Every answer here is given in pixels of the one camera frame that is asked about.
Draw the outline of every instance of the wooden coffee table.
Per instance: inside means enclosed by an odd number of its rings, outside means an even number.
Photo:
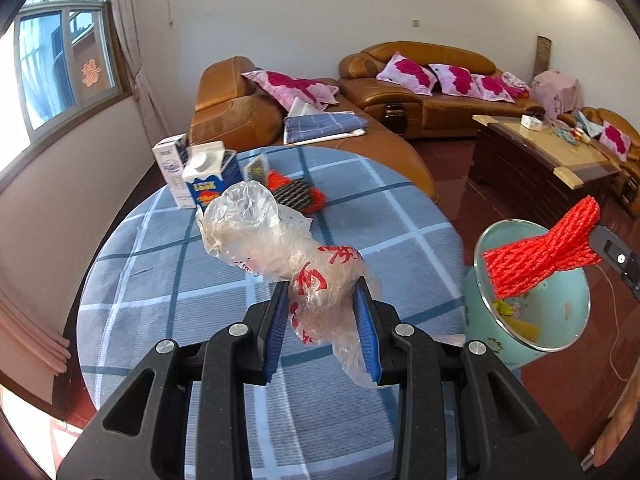
[[[535,132],[520,118],[474,119],[480,129],[469,178],[491,186],[519,218],[551,228],[588,194],[604,206],[620,165],[599,142],[572,146],[550,126]]]

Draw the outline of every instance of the window sill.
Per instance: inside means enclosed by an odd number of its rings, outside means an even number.
[[[0,171],[0,193],[2,193],[9,184],[11,184],[13,179],[18,176],[24,168],[31,164],[41,153],[43,153],[49,146],[52,146],[57,140],[64,137],[74,128],[77,128],[87,119],[90,119],[94,115],[99,114],[101,111],[123,101],[131,95],[132,92],[127,89],[117,95],[105,99],[104,101],[100,101],[88,110],[85,110],[83,113],[78,114],[70,118],[68,121],[60,124],[55,131],[50,132],[35,142],[32,142],[25,150],[20,152],[20,154],[16,156],[14,160],[7,165],[7,167]]]

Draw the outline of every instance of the window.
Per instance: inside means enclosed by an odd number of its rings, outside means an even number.
[[[8,75],[11,64],[15,73],[15,85],[0,82],[6,97],[0,111],[12,115],[14,123],[16,115],[24,121],[24,126],[14,124],[13,135],[8,134],[13,152],[0,157],[0,170],[25,144],[122,92],[106,1],[27,0],[12,28],[0,38],[0,73]],[[8,110],[8,102],[16,101],[18,111],[15,104]]]

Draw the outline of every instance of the crumpled transparent plastic bag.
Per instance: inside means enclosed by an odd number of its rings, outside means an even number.
[[[253,180],[233,184],[196,218],[207,253],[262,274],[267,283],[289,281],[290,321],[298,337],[305,344],[331,343],[354,383],[376,387],[364,365],[352,294],[364,276],[379,299],[380,282],[356,249],[319,244],[309,234],[309,218],[279,205]]]

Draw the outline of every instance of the coffee table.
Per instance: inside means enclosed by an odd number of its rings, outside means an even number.
[[[572,146],[550,126],[535,132],[520,118],[474,119],[480,128],[469,178],[488,184],[518,218],[551,228],[588,194],[604,206],[620,165],[599,142]]]
[[[353,245],[382,281],[383,301],[431,335],[463,333],[466,269],[460,237],[404,176],[368,158],[327,148],[264,148],[271,168],[305,176],[327,197],[312,235]],[[239,155],[240,165],[258,151]],[[90,269],[78,314],[82,376],[97,408],[164,338],[208,340],[268,299],[273,285],[209,256],[193,210],[166,188],[135,208]],[[187,478],[194,476],[200,383],[191,397]],[[446,397],[447,438],[455,439]],[[255,479],[388,478],[397,388],[353,384],[330,346],[305,346],[287,329],[278,371],[266,388],[245,388]],[[449,458],[455,478],[455,455]]]

